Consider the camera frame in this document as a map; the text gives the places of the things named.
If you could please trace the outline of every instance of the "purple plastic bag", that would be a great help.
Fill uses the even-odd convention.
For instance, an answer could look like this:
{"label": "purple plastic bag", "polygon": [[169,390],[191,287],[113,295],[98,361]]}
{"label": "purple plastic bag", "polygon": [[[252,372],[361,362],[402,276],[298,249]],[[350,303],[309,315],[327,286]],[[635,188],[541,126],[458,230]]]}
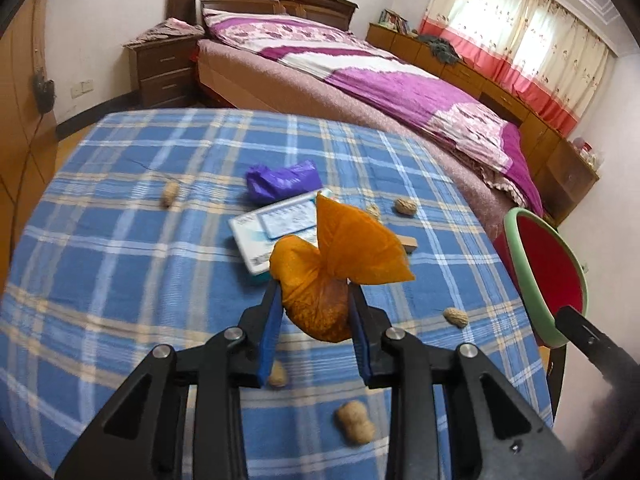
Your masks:
{"label": "purple plastic bag", "polygon": [[249,197],[258,204],[271,204],[322,187],[318,170],[312,160],[288,168],[270,170],[262,164],[246,172]]}

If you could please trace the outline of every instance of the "blue gripper pad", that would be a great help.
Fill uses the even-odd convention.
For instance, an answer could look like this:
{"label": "blue gripper pad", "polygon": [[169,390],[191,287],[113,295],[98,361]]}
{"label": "blue gripper pad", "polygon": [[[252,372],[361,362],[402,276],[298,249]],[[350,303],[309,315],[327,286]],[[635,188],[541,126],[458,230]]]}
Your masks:
{"label": "blue gripper pad", "polygon": [[273,359],[276,354],[276,345],[280,336],[280,325],[282,323],[282,289],[278,284],[278,288],[273,296],[273,301],[269,309],[267,321],[264,324],[262,338],[258,344],[259,364],[258,364],[258,382],[262,387],[271,374]]}
{"label": "blue gripper pad", "polygon": [[367,341],[365,336],[353,294],[349,294],[349,326],[351,328],[353,352],[356,354],[356,362],[358,363],[358,373],[362,377],[364,383],[369,384],[369,380],[371,378],[369,341]]}

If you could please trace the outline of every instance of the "curtain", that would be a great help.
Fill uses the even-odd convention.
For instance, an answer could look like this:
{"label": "curtain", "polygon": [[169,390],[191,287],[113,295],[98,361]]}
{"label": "curtain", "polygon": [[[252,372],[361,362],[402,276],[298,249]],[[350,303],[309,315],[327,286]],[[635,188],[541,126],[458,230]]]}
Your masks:
{"label": "curtain", "polygon": [[421,34],[451,42],[483,75],[564,135],[593,97],[604,42],[553,0],[431,0]]}

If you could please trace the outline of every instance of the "electrical outlet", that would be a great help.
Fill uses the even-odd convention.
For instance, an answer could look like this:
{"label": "electrical outlet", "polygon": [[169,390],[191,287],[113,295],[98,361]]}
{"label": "electrical outlet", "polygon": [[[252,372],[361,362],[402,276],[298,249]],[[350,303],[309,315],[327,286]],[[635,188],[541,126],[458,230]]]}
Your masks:
{"label": "electrical outlet", "polygon": [[82,94],[94,91],[94,80],[81,81],[71,87],[71,98],[79,98]]}
{"label": "electrical outlet", "polygon": [[71,87],[71,98],[76,99],[82,95],[82,83],[77,83]]}
{"label": "electrical outlet", "polygon": [[93,92],[94,91],[94,80],[93,79],[89,79],[87,81],[82,81],[80,83],[82,85],[82,93],[86,94],[87,92]]}

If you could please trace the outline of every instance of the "purple floral bedspread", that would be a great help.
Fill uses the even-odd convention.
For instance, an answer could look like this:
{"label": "purple floral bedspread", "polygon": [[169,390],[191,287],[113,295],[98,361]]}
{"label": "purple floral bedspread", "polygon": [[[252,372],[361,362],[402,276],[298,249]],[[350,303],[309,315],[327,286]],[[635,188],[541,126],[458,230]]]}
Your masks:
{"label": "purple floral bedspread", "polygon": [[303,18],[211,9],[204,17],[223,43],[309,73],[471,158],[483,176],[505,176],[516,203],[542,214],[518,129],[459,88],[350,32]]}

